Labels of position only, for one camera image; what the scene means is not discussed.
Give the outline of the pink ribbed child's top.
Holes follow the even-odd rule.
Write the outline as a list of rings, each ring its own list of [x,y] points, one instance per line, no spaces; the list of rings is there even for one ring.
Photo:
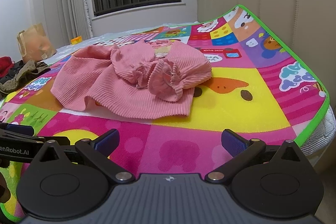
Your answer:
[[[93,45],[75,52],[62,66],[51,93],[73,111],[96,102],[124,118],[188,116],[195,87],[211,75],[207,57],[182,42]]]

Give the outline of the colourful cartoon play mat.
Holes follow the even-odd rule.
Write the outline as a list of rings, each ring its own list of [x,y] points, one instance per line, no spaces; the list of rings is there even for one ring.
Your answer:
[[[1,223],[318,223],[329,104],[242,5],[80,44],[1,108]]]

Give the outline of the olive brown garment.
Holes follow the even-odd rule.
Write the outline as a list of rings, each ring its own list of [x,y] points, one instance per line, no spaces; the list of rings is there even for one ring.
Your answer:
[[[23,88],[30,81],[50,71],[50,69],[50,66],[42,61],[27,61],[23,68],[18,72],[18,74],[14,76],[13,79],[6,81],[4,84],[0,84],[1,99],[5,98],[10,93],[17,91],[19,88]]]

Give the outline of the black garment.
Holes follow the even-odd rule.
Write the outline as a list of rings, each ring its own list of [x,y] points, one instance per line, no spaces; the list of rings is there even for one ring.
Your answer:
[[[6,81],[14,78],[16,74],[23,68],[24,62],[22,60],[13,64],[13,66],[5,73],[4,76],[1,76],[1,84],[4,84]]]

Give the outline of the red garment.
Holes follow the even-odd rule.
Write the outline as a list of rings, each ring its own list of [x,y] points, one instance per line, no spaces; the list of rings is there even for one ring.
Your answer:
[[[14,66],[11,57],[3,56],[0,58],[0,77],[7,75],[8,71]]]

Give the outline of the brown paper bag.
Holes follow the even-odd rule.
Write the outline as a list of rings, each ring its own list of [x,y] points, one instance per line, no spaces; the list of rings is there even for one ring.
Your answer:
[[[22,61],[43,61],[52,57],[56,49],[45,33],[42,23],[34,24],[17,34]]]

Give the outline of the small yellow toy block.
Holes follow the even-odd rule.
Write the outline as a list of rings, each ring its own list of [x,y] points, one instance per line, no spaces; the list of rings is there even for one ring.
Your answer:
[[[75,45],[75,44],[78,44],[78,43],[81,43],[83,41],[82,37],[81,36],[78,36],[76,38],[73,38],[70,40],[71,44],[72,45]]]

